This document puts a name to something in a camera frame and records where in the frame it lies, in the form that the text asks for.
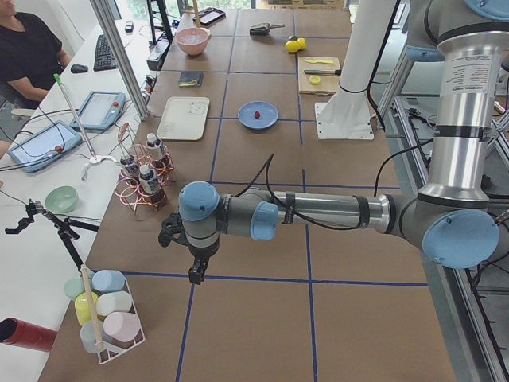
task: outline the brown table surface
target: brown table surface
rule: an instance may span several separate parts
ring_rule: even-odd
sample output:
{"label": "brown table surface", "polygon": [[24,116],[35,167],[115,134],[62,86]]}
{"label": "brown table surface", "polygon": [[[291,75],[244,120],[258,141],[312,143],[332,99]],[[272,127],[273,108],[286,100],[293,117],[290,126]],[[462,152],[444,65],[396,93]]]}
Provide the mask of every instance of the brown table surface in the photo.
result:
{"label": "brown table surface", "polygon": [[[248,37],[250,25],[284,23],[272,37]],[[187,280],[187,248],[161,248],[161,222],[190,181],[236,193],[274,153],[274,189],[371,196],[389,155],[374,141],[319,140],[313,105],[328,97],[297,94],[298,54],[344,62],[352,31],[342,10],[230,10],[211,27],[205,52],[187,57],[172,45],[150,100],[153,115],[138,136],[155,132],[170,96],[210,99],[204,137],[167,142],[176,169],[160,211],[136,214],[117,197],[101,224],[87,265],[117,269],[130,283],[146,342],[109,364],[85,353],[69,306],[41,381],[448,381],[454,380],[418,251],[372,230],[332,232],[280,226],[271,242],[222,236],[200,286]],[[182,70],[203,70],[201,88],[177,86]],[[279,120],[253,133],[237,120],[247,102],[264,100]],[[382,193],[398,193],[394,167]]]}

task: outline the wooden stick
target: wooden stick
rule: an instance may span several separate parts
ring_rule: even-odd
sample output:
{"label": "wooden stick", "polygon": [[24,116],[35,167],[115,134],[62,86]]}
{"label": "wooden stick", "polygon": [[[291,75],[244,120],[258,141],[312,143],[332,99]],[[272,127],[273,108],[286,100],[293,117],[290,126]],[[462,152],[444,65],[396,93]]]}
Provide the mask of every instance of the wooden stick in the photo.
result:
{"label": "wooden stick", "polygon": [[99,327],[99,319],[97,318],[97,309],[95,308],[94,298],[92,297],[92,289],[90,288],[90,280],[88,279],[88,268],[85,264],[81,266],[81,278],[85,286],[85,294],[87,295],[88,310],[94,327],[95,345],[99,352],[104,350],[103,337],[101,336],[101,328]]}
{"label": "wooden stick", "polygon": [[201,28],[200,15],[198,14],[198,0],[192,0],[192,8],[194,9],[194,18],[197,28]]}

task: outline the table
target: table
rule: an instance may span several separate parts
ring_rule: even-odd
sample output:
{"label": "table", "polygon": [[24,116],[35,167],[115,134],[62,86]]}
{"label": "table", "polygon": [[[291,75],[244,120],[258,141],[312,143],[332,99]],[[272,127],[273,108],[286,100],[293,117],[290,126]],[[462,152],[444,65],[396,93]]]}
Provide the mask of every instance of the table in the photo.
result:
{"label": "table", "polygon": [[[124,22],[117,22],[138,83],[141,85],[146,74],[149,74],[146,65],[146,58],[150,54],[148,37],[138,34],[140,25],[137,25],[136,33],[126,35],[123,32]],[[125,92],[127,99],[130,98],[118,70],[105,72],[92,70],[95,42],[101,33],[101,29],[97,26],[73,57],[72,63],[61,75],[75,107],[79,107],[92,90]],[[72,74],[70,67],[75,63],[87,65],[89,71]],[[57,86],[53,86],[45,97],[41,103],[41,109],[44,112],[68,109],[61,90]],[[72,116],[70,113],[51,115],[51,119],[61,119],[70,123]],[[124,122],[129,122],[135,130],[138,128],[139,119],[134,106],[128,107],[119,120],[119,123]],[[25,129],[36,132],[49,124],[50,122],[46,118],[39,118],[28,124]],[[98,154],[107,154],[115,148],[117,131],[116,128],[112,128],[99,137],[95,137],[96,134],[89,134]],[[25,138],[26,135],[21,135],[17,142]],[[72,153],[89,155],[84,144],[73,150]],[[113,155],[118,157],[119,152],[113,151]],[[87,159],[83,157],[69,155],[34,174],[28,175],[20,170],[1,172],[0,179],[5,183],[2,191],[24,202],[31,198],[44,203],[45,196],[52,189],[61,185],[72,185],[80,195],[80,202],[72,215],[100,219],[106,210],[111,190],[115,187],[119,168],[113,162],[104,162],[93,166],[88,171],[87,181],[82,182],[80,180],[81,171],[86,162]],[[8,155],[5,155],[0,161],[0,167],[13,164]],[[0,287],[4,296],[0,306],[0,317],[2,319],[16,317],[50,329],[58,329],[68,304],[62,287],[67,279],[77,275],[76,266],[60,241],[52,223],[42,215],[37,215],[35,223],[21,234],[8,236],[3,232],[3,229],[15,228],[17,222],[22,217],[26,217],[25,208],[20,202],[0,194],[0,209],[2,210],[0,213],[0,225],[2,226],[2,233],[0,233],[2,236]],[[95,238],[95,232],[79,228],[76,231],[81,237],[73,242],[82,259],[86,259]],[[0,346],[2,379],[36,380],[47,357],[47,353],[2,345]]]}
{"label": "table", "polygon": [[[286,24],[251,39],[250,25]],[[201,286],[191,285],[187,248],[161,248],[161,222],[177,208],[190,181],[236,193],[274,153],[275,190],[372,194],[389,155],[381,131],[374,141],[321,141],[314,103],[297,94],[297,59],[289,35],[305,37],[306,56],[343,62],[351,27],[342,10],[230,10],[211,27],[204,54],[170,48],[138,136],[154,132],[170,96],[211,100],[204,137],[168,142],[176,169],[169,204],[133,214],[112,197],[88,258],[93,269],[127,276],[146,342],[108,365],[81,349],[72,307],[65,314],[40,381],[452,381],[453,370],[418,251],[371,231],[330,232],[279,227],[272,242],[221,237]],[[201,88],[180,89],[183,70],[203,70]],[[263,133],[242,127],[242,104],[265,100],[279,110]],[[394,168],[382,192],[397,193]]]}

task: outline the yellow cup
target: yellow cup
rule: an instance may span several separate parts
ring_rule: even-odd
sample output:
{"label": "yellow cup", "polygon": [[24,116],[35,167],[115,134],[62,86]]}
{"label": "yellow cup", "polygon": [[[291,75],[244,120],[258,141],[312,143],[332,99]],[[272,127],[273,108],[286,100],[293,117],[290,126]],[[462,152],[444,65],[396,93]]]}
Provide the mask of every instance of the yellow cup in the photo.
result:
{"label": "yellow cup", "polygon": [[[94,305],[97,303],[97,298],[98,298],[97,294],[92,292],[92,299],[94,300]],[[76,316],[78,317],[78,322],[80,323],[81,326],[85,325],[92,319],[90,315],[90,310],[88,309],[86,293],[82,293],[78,297],[76,297],[76,300],[74,301],[74,309],[76,310]]]}

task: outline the computer mouse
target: computer mouse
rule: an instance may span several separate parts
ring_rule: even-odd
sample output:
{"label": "computer mouse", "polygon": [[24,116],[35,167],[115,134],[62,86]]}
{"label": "computer mouse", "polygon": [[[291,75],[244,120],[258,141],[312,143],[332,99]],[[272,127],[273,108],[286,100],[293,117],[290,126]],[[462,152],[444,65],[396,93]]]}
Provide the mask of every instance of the computer mouse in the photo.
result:
{"label": "computer mouse", "polygon": [[71,67],[71,73],[85,73],[88,72],[88,66],[82,64],[74,64]]}

